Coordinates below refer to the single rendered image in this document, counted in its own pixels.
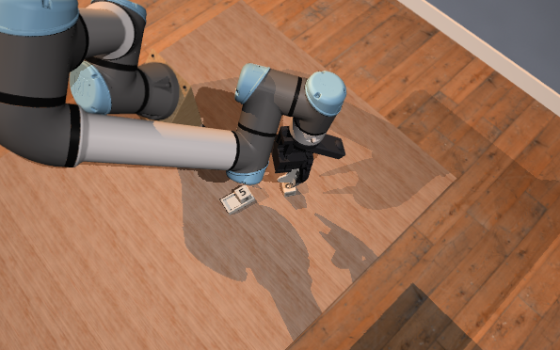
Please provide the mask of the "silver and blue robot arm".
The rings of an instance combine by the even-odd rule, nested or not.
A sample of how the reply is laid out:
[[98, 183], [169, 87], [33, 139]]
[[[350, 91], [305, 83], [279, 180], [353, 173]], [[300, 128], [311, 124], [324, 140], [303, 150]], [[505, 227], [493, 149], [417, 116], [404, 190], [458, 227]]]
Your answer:
[[[53, 167], [226, 170], [254, 185], [284, 115], [297, 142], [319, 143], [305, 151], [345, 156], [343, 141], [327, 135], [346, 96], [335, 73], [307, 79], [248, 63], [234, 95], [243, 105], [236, 131], [152, 121], [172, 115], [180, 89], [168, 65], [137, 66], [146, 9], [129, 0], [91, 0], [87, 8], [96, 9], [77, 0], [0, 0], [0, 145], [7, 150]], [[77, 104], [66, 103], [69, 76]]]

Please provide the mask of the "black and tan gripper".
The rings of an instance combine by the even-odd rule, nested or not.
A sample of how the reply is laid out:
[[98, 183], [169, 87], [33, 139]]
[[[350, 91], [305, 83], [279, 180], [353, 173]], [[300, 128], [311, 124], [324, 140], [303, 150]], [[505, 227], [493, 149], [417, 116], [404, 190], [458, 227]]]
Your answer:
[[[282, 145], [282, 142], [289, 146]], [[289, 188], [304, 183], [309, 178], [313, 163], [313, 152], [305, 150], [314, 149], [318, 145], [319, 143], [308, 146], [297, 142], [292, 137], [289, 126], [281, 126], [275, 137], [271, 154], [275, 173], [288, 173], [278, 177], [277, 181], [279, 183], [290, 183]]]

